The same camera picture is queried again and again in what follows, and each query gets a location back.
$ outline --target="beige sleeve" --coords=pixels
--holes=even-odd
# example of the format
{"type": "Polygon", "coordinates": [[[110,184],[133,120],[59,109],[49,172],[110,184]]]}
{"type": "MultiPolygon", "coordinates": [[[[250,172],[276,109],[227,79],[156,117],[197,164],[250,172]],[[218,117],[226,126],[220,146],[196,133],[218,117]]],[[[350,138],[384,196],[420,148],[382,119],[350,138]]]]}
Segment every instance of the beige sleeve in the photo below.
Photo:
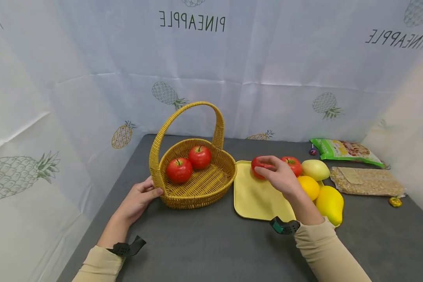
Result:
{"type": "Polygon", "coordinates": [[[105,248],[95,246],[72,282],[114,282],[124,260],[105,248]]]}
{"type": "Polygon", "coordinates": [[[371,281],[339,240],[328,219],[320,225],[301,225],[295,240],[319,282],[371,281]]]}

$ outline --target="basket handle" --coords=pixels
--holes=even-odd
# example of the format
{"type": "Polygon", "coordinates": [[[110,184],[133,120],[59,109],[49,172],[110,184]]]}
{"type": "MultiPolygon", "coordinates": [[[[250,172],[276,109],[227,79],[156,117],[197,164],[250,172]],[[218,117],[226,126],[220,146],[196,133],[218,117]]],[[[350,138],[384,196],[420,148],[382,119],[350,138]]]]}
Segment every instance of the basket handle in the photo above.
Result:
{"type": "Polygon", "coordinates": [[[215,125],[215,132],[213,134],[212,144],[215,147],[222,149],[224,144],[224,118],[220,110],[214,104],[211,104],[206,101],[197,101],[197,102],[193,102],[181,107],[179,110],[176,110],[175,113],[172,114],[172,116],[168,118],[168,120],[161,127],[160,131],[158,131],[158,134],[155,137],[154,143],[152,144],[152,148],[150,149],[149,170],[150,170],[150,174],[152,175],[155,187],[160,187],[163,190],[165,189],[165,184],[163,183],[163,178],[161,177],[160,163],[158,160],[158,155],[160,153],[161,140],[163,139],[166,131],[168,130],[169,126],[172,124],[174,119],[176,119],[181,113],[185,112],[186,110],[195,106],[199,106],[199,105],[206,105],[206,106],[212,107],[215,110],[216,125],[215,125]]]}

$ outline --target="wicker basket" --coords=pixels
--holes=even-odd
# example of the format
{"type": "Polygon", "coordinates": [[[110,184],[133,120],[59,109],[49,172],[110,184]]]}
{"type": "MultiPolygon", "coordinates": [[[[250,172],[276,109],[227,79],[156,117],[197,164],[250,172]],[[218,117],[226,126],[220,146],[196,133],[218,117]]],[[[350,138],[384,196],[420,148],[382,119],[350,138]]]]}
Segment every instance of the wicker basket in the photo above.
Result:
{"type": "Polygon", "coordinates": [[[155,137],[149,155],[149,169],[154,186],[164,190],[161,200],[168,207],[182,210],[205,207],[226,194],[237,174],[237,165],[232,156],[222,149],[223,143],[224,118],[215,105],[198,101],[185,105],[170,116],[155,137]],[[207,105],[215,110],[216,127],[212,142],[197,138],[183,140],[169,148],[158,162],[161,140],[168,127],[182,112],[199,105],[207,105]],[[196,145],[204,145],[210,149],[210,165],[203,170],[194,170],[186,183],[172,183],[165,173],[168,163],[177,157],[188,157],[188,151],[196,145]]]}

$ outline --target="black wrist strap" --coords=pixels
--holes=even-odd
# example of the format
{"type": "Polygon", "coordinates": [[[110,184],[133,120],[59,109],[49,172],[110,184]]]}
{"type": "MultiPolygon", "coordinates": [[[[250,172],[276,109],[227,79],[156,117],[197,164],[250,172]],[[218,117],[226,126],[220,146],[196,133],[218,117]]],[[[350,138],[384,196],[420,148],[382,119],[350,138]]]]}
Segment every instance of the black wrist strap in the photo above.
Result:
{"type": "Polygon", "coordinates": [[[279,217],[274,217],[269,224],[274,228],[274,230],[281,235],[291,235],[295,234],[299,227],[300,223],[296,220],[289,222],[283,222],[279,217]]]}
{"type": "Polygon", "coordinates": [[[136,255],[139,250],[146,244],[146,241],[143,240],[140,236],[137,236],[131,245],[127,243],[116,243],[113,246],[113,249],[107,249],[115,255],[120,257],[127,258],[130,256],[136,255]]]}

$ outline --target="green snack bag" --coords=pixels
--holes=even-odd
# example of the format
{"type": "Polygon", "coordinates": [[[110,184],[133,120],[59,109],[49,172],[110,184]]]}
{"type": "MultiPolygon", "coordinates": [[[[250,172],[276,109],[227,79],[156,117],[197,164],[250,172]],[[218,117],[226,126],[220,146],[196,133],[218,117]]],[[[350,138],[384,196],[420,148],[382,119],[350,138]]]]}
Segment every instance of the green snack bag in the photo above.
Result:
{"type": "Polygon", "coordinates": [[[360,143],[312,138],[310,142],[320,151],[321,160],[361,161],[384,168],[384,164],[360,143]]]}

